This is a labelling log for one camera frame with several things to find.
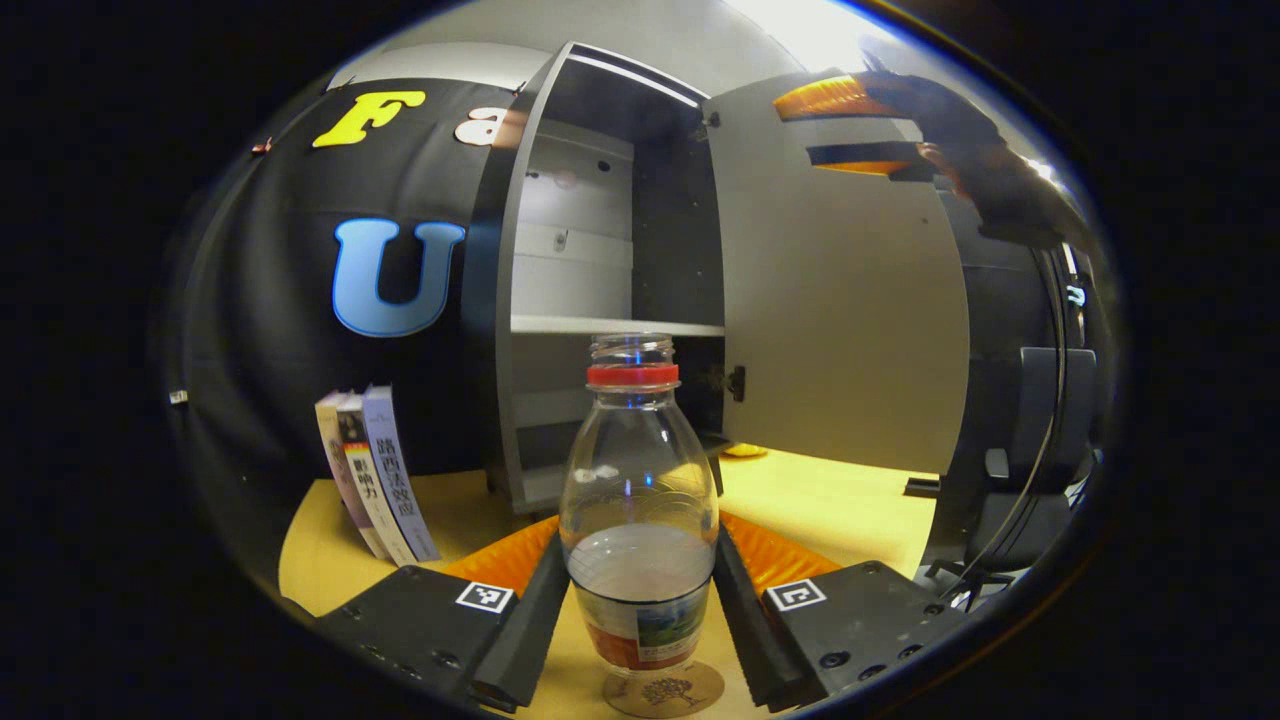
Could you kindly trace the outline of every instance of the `wooden table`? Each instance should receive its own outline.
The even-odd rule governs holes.
[[[879,560],[908,578],[915,574],[933,523],[934,501],[906,497],[909,477],[928,474],[833,462],[769,451],[763,457],[723,457],[721,507],[769,528],[841,565]],[[500,497],[485,489],[484,473],[453,473],[412,479],[422,515],[442,560],[433,570],[529,524],[511,515]],[[324,615],[393,573],[365,546],[333,480],[316,480],[289,527],[280,552],[280,593],[312,615]],[[547,666],[534,702],[516,716],[627,717],[600,697],[605,667],[586,634],[571,588],[564,596]],[[709,593],[696,660],[724,676],[724,696],[701,717],[764,717],[751,705],[719,597]]]

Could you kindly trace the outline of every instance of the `yellow letter f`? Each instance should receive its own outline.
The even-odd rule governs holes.
[[[426,94],[420,90],[406,90],[398,92],[366,92],[356,97],[356,106],[347,110],[347,114],[333,126],[333,129],[321,135],[311,142],[311,147],[325,147],[328,145],[355,145],[365,140],[365,123],[380,128],[392,122],[399,113],[402,105],[416,108],[426,100]]]

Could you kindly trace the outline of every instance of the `cabinet door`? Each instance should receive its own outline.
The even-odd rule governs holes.
[[[814,455],[943,474],[968,383],[969,320],[929,183],[819,169],[805,147],[902,140],[888,119],[782,123],[794,74],[704,104],[724,264],[724,432]]]
[[[512,402],[511,274],[525,172],[550,88],[572,44],[561,47],[511,104],[485,160],[462,272],[471,396],[477,404],[485,471],[495,489],[525,502]]]

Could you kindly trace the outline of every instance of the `black cable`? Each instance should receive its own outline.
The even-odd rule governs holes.
[[[1079,483],[1080,487],[1075,488],[1075,492],[1071,493],[1071,498],[1070,498],[1071,500],[1071,505],[1070,505],[1071,510],[1075,510],[1075,506],[1080,503],[1080,498],[1084,497],[1084,491],[1087,491],[1089,488],[1089,479],[1093,478],[1093,473],[1098,469],[1098,464],[1101,462],[1098,460],[1098,455],[1102,451],[1098,450],[1098,448],[1093,448],[1092,451],[1089,451],[1089,457],[1092,457],[1092,461],[1089,464],[1089,471],[1085,473],[1084,478],[1080,479],[1080,483]]]
[[[1039,451],[1036,454],[1036,461],[1032,462],[1032,469],[1027,474],[1027,483],[1023,486],[1023,491],[1018,495],[1018,500],[1014,501],[1014,510],[1011,510],[1009,512],[1009,515],[1005,516],[1005,520],[1000,524],[998,528],[996,528],[996,533],[992,536],[992,538],[989,541],[987,541],[987,544],[983,546],[983,548],[978,551],[978,555],[974,556],[973,561],[969,562],[964,568],[964,570],[960,571],[960,575],[956,578],[956,582],[952,583],[951,587],[947,588],[945,592],[940,593],[938,597],[945,597],[945,596],[955,592],[956,588],[959,588],[961,584],[964,584],[965,575],[968,575],[969,571],[973,570],[978,565],[978,561],[980,561],[983,559],[983,556],[987,555],[987,552],[991,550],[991,546],[995,544],[996,541],[1001,538],[1001,533],[1005,532],[1005,528],[1009,525],[1010,519],[1012,519],[1015,514],[1019,515],[1019,519],[1016,521],[1021,521],[1021,516],[1027,514],[1027,509],[1030,505],[1029,502],[1024,503],[1023,498],[1025,498],[1028,491],[1030,491],[1032,482],[1036,479],[1036,475],[1037,475],[1037,473],[1039,471],[1039,468],[1041,468],[1041,462],[1044,459],[1044,451],[1048,448],[1050,441],[1051,441],[1052,436],[1055,434],[1055,430],[1057,429],[1056,420],[1057,420],[1057,414],[1059,414],[1059,411],[1062,407],[1062,391],[1064,391],[1064,387],[1065,387],[1065,383],[1066,383],[1066,320],[1065,320],[1065,316],[1064,316],[1065,313],[1062,310],[1062,297],[1061,297],[1061,295],[1062,295],[1062,286],[1061,286],[1061,281],[1060,281],[1059,274],[1057,274],[1057,266],[1053,264],[1053,258],[1050,254],[1050,251],[1047,251],[1047,250],[1034,251],[1033,250],[1032,252],[1036,254],[1036,258],[1038,260],[1042,260],[1043,263],[1048,264],[1048,272],[1044,270],[1044,266],[1043,266],[1042,263],[1037,263],[1036,268],[1041,273],[1041,279],[1044,282],[1046,287],[1050,290],[1050,293],[1048,293],[1050,295],[1050,306],[1051,306],[1052,314],[1053,314],[1053,334],[1055,334],[1053,340],[1055,340],[1055,347],[1057,350],[1057,393],[1056,393],[1056,396],[1053,398],[1053,410],[1050,414],[1048,427],[1044,428],[1044,438],[1041,441]]]

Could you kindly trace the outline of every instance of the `plastic bottle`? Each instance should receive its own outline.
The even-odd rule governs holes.
[[[598,336],[561,496],[561,541],[596,652],[618,673],[673,667],[698,643],[719,514],[676,406],[671,337]]]

